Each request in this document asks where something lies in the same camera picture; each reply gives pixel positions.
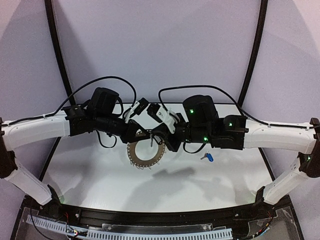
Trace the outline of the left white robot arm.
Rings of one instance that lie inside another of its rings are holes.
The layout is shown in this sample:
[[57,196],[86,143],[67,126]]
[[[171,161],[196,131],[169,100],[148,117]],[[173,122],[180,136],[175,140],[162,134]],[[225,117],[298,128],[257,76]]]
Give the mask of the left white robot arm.
[[82,104],[63,107],[56,113],[49,113],[0,123],[0,177],[41,206],[59,206],[60,200],[50,185],[44,184],[15,160],[14,150],[18,147],[42,140],[73,137],[97,131],[119,137],[124,143],[146,140],[150,134],[131,115],[136,109],[144,110],[148,101],[136,101],[129,109],[128,116],[114,113],[116,103],[121,104],[119,94],[113,90],[98,87],[91,99]]

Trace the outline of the key with blue tag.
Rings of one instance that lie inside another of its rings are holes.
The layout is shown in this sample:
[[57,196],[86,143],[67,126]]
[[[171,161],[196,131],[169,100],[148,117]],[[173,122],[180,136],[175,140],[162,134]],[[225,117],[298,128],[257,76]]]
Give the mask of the key with blue tag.
[[209,151],[206,151],[204,155],[200,158],[201,160],[207,159],[209,162],[213,162],[214,158]]

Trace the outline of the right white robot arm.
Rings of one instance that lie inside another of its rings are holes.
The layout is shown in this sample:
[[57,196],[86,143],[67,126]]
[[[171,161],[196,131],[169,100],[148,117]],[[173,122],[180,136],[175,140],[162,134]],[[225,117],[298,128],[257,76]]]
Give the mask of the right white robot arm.
[[151,132],[167,149],[197,143],[212,148],[243,150],[283,149],[298,153],[289,169],[256,193],[254,204],[275,205],[298,185],[320,176],[320,121],[312,118],[300,124],[262,123],[245,115],[219,117],[213,99],[194,95],[182,103],[187,118],[153,103],[147,114],[159,123]]

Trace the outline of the metal keyring disc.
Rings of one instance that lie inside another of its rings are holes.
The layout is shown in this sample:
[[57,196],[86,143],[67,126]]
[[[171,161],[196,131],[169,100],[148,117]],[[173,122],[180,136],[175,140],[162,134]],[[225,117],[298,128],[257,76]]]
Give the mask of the metal keyring disc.
[[163,143],[151,143],[150,140],[128,143],[126,146],[129,163],[139,170],[159,165],[165,153],[166,146]]

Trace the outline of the key with black tag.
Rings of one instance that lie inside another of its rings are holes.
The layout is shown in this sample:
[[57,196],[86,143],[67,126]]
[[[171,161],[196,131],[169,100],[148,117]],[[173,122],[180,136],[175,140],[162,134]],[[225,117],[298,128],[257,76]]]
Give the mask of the key with black tag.
[[160,137],[160,136],[158,136],[158,135],[155,135],[155,134],[153,134],[153,133],[151,133],[150,134],[150,147],[152,148],[153,146],[155,146],[155,145],[158,145],[158,146],[160,146],[160,145],[162,145],[163,144],[163,139]]

